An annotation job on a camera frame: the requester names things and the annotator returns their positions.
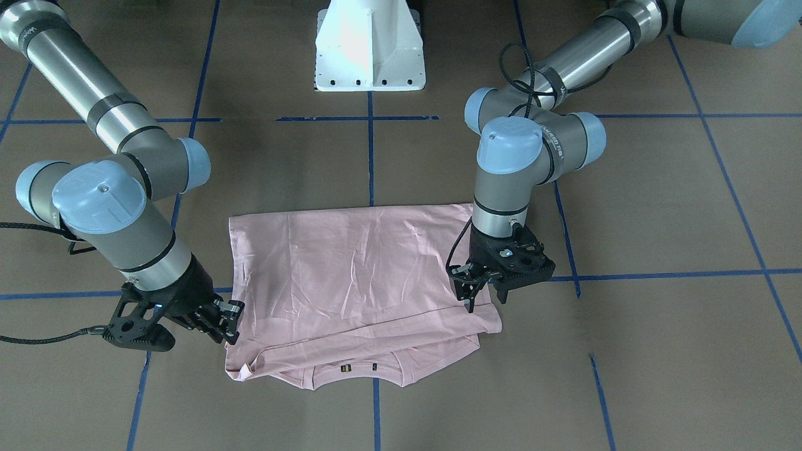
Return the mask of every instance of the light blue joint cap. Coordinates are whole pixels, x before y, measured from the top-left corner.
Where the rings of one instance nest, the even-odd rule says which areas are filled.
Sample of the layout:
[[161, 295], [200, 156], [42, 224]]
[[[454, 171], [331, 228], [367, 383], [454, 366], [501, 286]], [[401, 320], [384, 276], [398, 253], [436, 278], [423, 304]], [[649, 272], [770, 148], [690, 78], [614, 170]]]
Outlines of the light blue joint cap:
[[482, 108], [484, 97], [486, 97], [490, 91], [495, 91], [495, 89], [492, 87], [480, 87], [468, 97], [468, 102], [465, 102], [465, 124], [477, 135], [480, 134], [479, 110]]
[[516, 173], [532, 164], [543, 149], [543, 130], [520, 116], [497, 117], [482, 129], [476, 162], [491, 174]]
[[47, 222], [40, 218], [36, 212], [34, 211], [34, 206], [30, 203], [30, 187], [34, 184], [34, 179], [36, 176], [42, 172], [42, 169], [45, 169], [47, 166], [50, 166], [54, 163], [67, 163], [66, 161], [58, 161], [58, 160], [45, 160], [40, 161], [38, 163], [33, 163], [32, 165], [25, 168], [19, 177], [17, 178], [17, 202], [27, 211], [28, 213], [34, 215], [36, 219], [39, 219], [42, 222]]
[[187, 163], [189, 165], [187, 187], [184, 188], [184, 191], [181, 191], [181, 194], [183, 194], [209, 181], [209, 177], [212, 176], [212, 161], [201, 143], [192, 138], [178, 138], [178, 140], [181, 141], [187, 151]]
[[139, 219], [148, 198], [142, 185], [114, 161], [86, 163], [53, 188], [64, 222], [85, 234], [113, 234]]
[[802, 0], [763, 0], [735, 33], [732, 46], [770, 47], [787, 35], [800, 17]]
[[604, 124], [595, 115], [588, 112], [571, 113], [582, 122], [582, 127], [585, 127], [585, 135], [588, 137], [588, 152], [585, 155], [585, 162], [579, 169], [598, 160], [605, 147], [607, 147], [607, 132], [604, 129]]

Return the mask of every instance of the pink cloth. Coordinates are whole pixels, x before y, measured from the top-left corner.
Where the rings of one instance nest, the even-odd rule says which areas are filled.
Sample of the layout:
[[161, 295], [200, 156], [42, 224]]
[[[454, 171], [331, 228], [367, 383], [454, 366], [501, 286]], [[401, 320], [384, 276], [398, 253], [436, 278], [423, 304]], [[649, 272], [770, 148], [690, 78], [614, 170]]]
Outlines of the pink cloth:
[[[403, 387], [474, 352], [501, 320], [487, 288], [469, 314], [445, 274], [470, 217], [470, 205], [425, 205], [230, 218], [232, 299], [245, 312], [226, 372], [311, 390], [360, 376]], [[453, 261], [466, 257], [464, 242]]]

